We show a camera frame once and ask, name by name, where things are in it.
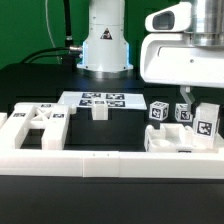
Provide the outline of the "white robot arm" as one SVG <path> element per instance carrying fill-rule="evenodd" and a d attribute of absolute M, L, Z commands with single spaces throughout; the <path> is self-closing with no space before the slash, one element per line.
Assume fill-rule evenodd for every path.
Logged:
<path fill-rule="evenodd" d="M 124 6 L 124 0 L 90 0 L 80 69 L 102 78 L 133 68 L 123 36 Z M 180 0 L 148 15 L 145 28 L 145 82 L 178 85 L 187 104 L 194 102 L 193 86 L 224 88 L 224 0 Z"/>

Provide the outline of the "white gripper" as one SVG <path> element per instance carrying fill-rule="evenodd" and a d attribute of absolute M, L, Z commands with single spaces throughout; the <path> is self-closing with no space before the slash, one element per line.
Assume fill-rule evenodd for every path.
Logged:
<path fill-rule="evenodd" d="M 181 85 L 192 113 L 191 86 L 224 88 L 224 1 L 182 1 L 148 15 L 140 55 L 147 83 Z"/>

